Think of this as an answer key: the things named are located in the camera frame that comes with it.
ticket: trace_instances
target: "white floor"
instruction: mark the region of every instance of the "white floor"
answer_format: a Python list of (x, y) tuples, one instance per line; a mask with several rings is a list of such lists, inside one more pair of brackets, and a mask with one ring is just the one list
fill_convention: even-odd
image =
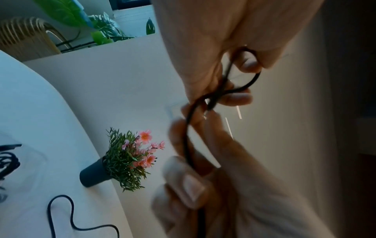
[[(158, 34), (116, 42), (26, 63), (47, 79), (68, 102), (99, 154), (108, 141), (105, 130), (151, 129), (156, 141), (166, 131), (184, 89)], [(250, 75), (234, 74), (239, 84)], [(300, 191), (340, 235), (336, 140), (321, 19), (290, 44), (284, 57), (264, 71), (251, 88), (254, 103), (220, 108), (239, 140), (277, 177)], [(198, 147), (198, 139), (193, 139)], [(164, 237), (149, 203), (163, 183), (161, 168), (173, 155), (169, 145), (143, 182), (145, 189), (122, 193), (115, 182), (133, 237)]]

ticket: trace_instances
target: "black cord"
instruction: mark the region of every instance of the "black cord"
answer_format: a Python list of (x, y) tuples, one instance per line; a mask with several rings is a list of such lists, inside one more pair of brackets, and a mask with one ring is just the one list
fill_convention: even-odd
[[(187, 163), (192, 167), (192, 168), (195, 168), (195, 165), (193, 163), (193, 160), (192, 160), (192, 157), (191, 157), (191, 154), (189, 152), (189, 148), (188, 148), (188, 126), (189, 126), (189, 123), (191, 122), (191, 119), (192, 119), (192, 116), (196, 110), (197, 107), (199, 107), (202, 103), (204, 103), (205, 99), (210, 99), (210, 102), (208, 103), (208, 111), (212, 110), (215, 105), (217, 104), (218, 100), (226, 95), (226, 94), (230, 94), (230, 93), (238, 93), (238, 92), (242, 92), (244, 91), (245, 89), (249, 88), (252, 84), (254, 84), (257, 79), (259, 78), (260, 76), (260, 73), (257, 73), (253, 79), (247, 83), (246, 85), (242, 86), (242, 87), (239, 87), (239, 88), (236, 88), (236, 89), (231, 89), (231, 90), (225, 90), (225, 87), (226, 87), (226, 84), (228, 82), (228, 76), (230, 74), (230, 71), (231, 71), (231, 67), (234, 63), (234, 61), (243, 53), (243, 52), (250, 52), (252, 53), (254, 56), (256, 56), (256, 52), (253, 51), (253, 50), (250, 50), (246, 47), (242, 47), (240, 48), (238, 51), (236, 51), (230, 61), (230, 63), (228, 64), (227, 66), (227, 69), (226, 69), (226, 72), (224, 74), (224, 76), (222, 77), (222, 83), (218, 86), (218, 88), (216, 89), (216, 91), (212, 92), (212, 93), (208, 93), (208, 94), (205, 94), (204, 96), (201, 96), (199, 99), (197, 99), (192, 107), (191, 107), (191, 110), (189, 111), (188, 115), (187, 115), (187, 118), (186, 118), (186, 128), (185, 128), (185, 135), (184, 135), (184, 138), (183, 138), (183, 145), (184, 145), (184, 154), (185, 154), (185, 158), (187, 160)], [(197, 238), (204, 238), (206, 236), (206, 222), (205, 222), (205, 209), (204, 208), (200, 208), (198, 210), (198, 218), (197, 218)]]
[(52, 205), (52, 202), (57, 199), (57, 198), (66, 198), (70, 201), (70, 204), (72, 206), (72, 211), (70, 213), (70, 225), (72, 226), (72, 228), (76, 231), (92, 231), (92, 230), (95, 230), (95, 229), (99, 229), (99, 228), (103, 228), (103, 227), (112, 227), (116, 230), (116, 233), (117, 233), (117, 238), (120, 238), (120, 233), (119, 233), (119, 229), (114, 226), (114, 225), (100, 225), (100, 226), (97, 226), (97, 227), (93, 227), (93, 228), (78, 228), (74, 222), (73, 222), (73, 212), (74, 212), (74, 203), (73, 203), (73, 200), (68, 197), (67, 195), (59, 195), (59, 196), (56, 196), (54, 197), (49, 203), (48, 203), (48, 206), (47, 206), (47, 216), (48, 216), (48, 224), (50, 225), (50, 230), (51, 230), (51, 236), (52, 238), (56, 238), (56, 233), (55, 233), (55, 228), (54, 228), (54, 223), (52, 222), (52, 215), (51, 215), (51, 205)]

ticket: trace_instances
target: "dark gray plant pot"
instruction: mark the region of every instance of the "dark gray plant pot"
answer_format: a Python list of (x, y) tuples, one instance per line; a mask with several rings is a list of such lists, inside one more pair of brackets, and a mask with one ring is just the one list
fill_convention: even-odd
[(102, 161), (103, 158), (100, 158), (97, 162), (80, 172), (80, 181), (82, 185), (85, 187), (91, 187), (111, 179), (111, 176), (105, 171)]

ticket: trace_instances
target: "houseplant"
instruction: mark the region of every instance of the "houseplant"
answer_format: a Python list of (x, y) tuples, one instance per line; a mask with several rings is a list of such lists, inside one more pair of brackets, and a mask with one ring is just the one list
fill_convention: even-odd
[(145, 179), (146, 174), (149, 174), (146, 169), (157, 160), (154, 153), (165, 148), (164, 142), (148, 145), (152, 139), (150, 130), (123, 134), (111, 128), (108, 137), (110, 145), (106, 155), (81, 171), (81, 183), (91, 187), (114, 178), (119, 181), (123, 192), (143, 188), (141, 178)]
[[(90, 33), (93, 41), (61, 50), (62, 53), (84, 47), (92, 47), (95, 45), (103, 45), (119, 40), (134, 38), (133, 36), (125, 35), (119, 25), (114, 20), (110, 19), (107, 13), (101, 15), (87, 15), (78, 0), (34, 0), (34, 2), (38, 4), (52, 19), (55, 19), (64, 25), (79, 29), (78, 34), (74, 39), (59, 43), (56, 45), (57, 47), (78, 40), (81, 34), (81, 28), (83, 27), (90, 27), (96, 30)], [(154, 33), (155, 26), (152, 20), (149, 19), (146, 23), (146, 34), (150, 35)]]

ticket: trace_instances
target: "wicker chair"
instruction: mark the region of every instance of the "wicker chair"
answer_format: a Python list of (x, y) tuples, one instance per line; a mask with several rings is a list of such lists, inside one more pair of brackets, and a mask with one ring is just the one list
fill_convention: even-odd
[(21, 62), (61, 54), (48, 34), (61, 42), (67, 41), (53, 26), (39, 18), (3, 20), (0, 22), (0, 50)]

